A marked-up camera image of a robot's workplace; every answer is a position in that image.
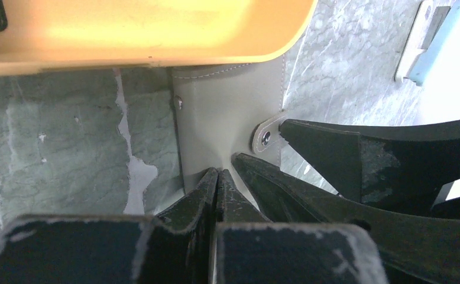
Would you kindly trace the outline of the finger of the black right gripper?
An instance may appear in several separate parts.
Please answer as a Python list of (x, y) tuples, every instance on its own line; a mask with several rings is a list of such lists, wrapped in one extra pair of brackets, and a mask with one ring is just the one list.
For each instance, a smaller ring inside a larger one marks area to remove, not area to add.
[(377, 244), (391, 283), (460, 283), (460, 220), (420, 217), (350, 201), (245, 153), (232, 165), (274, 222), (354, 224)]
[(406, 127), (285, 120), (281, 136), (344, 198), (419, 214), (460, 179), (460, 120)]

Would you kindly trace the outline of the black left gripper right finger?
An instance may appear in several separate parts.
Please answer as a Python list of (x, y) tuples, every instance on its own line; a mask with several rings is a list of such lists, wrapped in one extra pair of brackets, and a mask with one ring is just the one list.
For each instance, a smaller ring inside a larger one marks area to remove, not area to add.
[(217, 182), (216, 283), (387, 283), (375, 242), (352, 224), (271, 222), (237, 189)]

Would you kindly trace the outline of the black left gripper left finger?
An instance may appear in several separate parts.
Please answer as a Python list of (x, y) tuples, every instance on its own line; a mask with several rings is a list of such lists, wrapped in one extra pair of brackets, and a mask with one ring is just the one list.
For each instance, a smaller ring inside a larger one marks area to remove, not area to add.
[(0, 283), (208, 283), (219, 172), (158, 215), (22, 215), (0, 233)]

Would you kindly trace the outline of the orange oval plastic tray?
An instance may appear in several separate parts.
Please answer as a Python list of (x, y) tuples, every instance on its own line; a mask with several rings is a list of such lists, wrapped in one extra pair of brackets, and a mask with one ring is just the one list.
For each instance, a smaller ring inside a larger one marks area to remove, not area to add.
[(113, 66), (265, 62), (316, 1), (5, 1), (0, 76)]

